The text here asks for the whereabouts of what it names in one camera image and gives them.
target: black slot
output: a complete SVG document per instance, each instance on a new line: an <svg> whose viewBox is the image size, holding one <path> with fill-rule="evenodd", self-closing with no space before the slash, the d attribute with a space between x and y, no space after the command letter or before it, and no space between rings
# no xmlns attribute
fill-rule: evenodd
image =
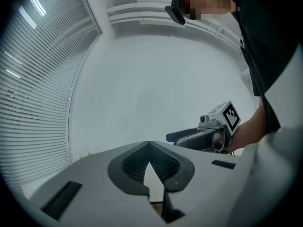
<svg viewBox="0 0 303 227"><path fill-rule="evenodd" d="M58 220L81 187L82 184L69 181L41 210Z"/></svg>
<svg viewBox="0 0 303 227"><path fill-rule="evenodd" d="M185 216L183 212L172 207L168 192L164 192L162 218L165 220L165 222L171 223L183 216Z"/></svg>
<svg viewBox="0 0 303 227"><path fill-rule="evenodd" d="M234 163L229 163L229 162L219 161L219 160L213 161L212 164L214 164L216 166L225 167L228 169L234 169L234 167L236 166L236 164L234 164Z"/></svg>

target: person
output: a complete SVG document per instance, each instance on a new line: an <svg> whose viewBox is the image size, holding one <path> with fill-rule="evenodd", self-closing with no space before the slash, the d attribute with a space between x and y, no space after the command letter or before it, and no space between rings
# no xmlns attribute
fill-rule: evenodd
<svg viewBox="0 0 303 227"><path fill-rule="evenodd" d="M238 127L225 153L257 143L267 133L277 131L280 128L278 119L264 94L301 41L301 30L294 33L294 25L288 20L300 14L299 0L173 1L180 13L189 19L231 12L239 23L243 37L241 51L250 70L254 95L260 99L259 108L250 120Z"/></svg>

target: black shirt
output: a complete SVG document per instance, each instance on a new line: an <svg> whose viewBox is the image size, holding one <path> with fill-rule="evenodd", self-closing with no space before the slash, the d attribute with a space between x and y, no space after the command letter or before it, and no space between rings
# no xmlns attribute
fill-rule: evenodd
<svg viewBox="0 0 303 227"><path fill-rule="evenodd" d="M260 96L266 114L267 133L280 128L264 94L276 81L295 52L301 29L294 31L300 16L299 0L233 0L243 36L241 50L250 69L255 96Z"/></svg>

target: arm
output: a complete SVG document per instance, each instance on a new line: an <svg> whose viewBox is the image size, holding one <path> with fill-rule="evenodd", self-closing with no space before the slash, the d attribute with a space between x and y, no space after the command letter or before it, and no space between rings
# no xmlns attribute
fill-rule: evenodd
<svg viewBox="0 0 303 227"><path fill-rule="evenodd" d="M249 144L257 143L265 135L265 112L262 99L259 98L259 108L255 111L251 119L238 127L235 134L233 135L232 145L225 151L225 153L229 154Z"/></svg>

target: hand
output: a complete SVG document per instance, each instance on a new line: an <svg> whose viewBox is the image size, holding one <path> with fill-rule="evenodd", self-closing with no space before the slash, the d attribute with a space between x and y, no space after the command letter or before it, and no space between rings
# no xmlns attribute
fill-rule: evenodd
<svg viewBox="0 0 303 227"><path fill-rule="evenodd" d="M259 107L253 117L240 125L233 135L232 145L225 150L230 154L249 144L259 142L266 135L266 119L263 106Z"/></svg>

